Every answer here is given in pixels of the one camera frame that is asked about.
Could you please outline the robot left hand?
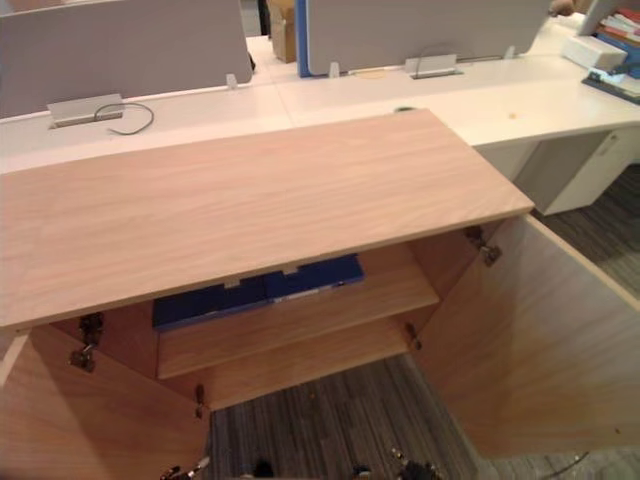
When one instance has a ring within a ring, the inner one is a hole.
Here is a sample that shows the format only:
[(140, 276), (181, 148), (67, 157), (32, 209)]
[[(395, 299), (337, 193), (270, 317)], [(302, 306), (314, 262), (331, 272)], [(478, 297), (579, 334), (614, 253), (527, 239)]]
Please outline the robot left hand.
[(195, 479), (199, 474), (201, 474), (210, 464), (210, 457), (205, 456), (201, 458), (194, 465), (187, 466), (185, 468), (175, 465), (173, 467), (165, 470), (161, 476), (160, 480), (191, 480)]

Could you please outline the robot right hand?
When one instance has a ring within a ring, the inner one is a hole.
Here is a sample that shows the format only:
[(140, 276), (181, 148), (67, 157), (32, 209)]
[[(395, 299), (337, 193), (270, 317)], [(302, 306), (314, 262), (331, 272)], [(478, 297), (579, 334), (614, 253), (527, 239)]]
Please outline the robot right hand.
[(400, 464), (400, 470), (396, 474), (397, 480), (429, 480), (432, 478), (432, 471), (428, 466), (408, 460), (399, 449), (392, 448), (391, 455)]

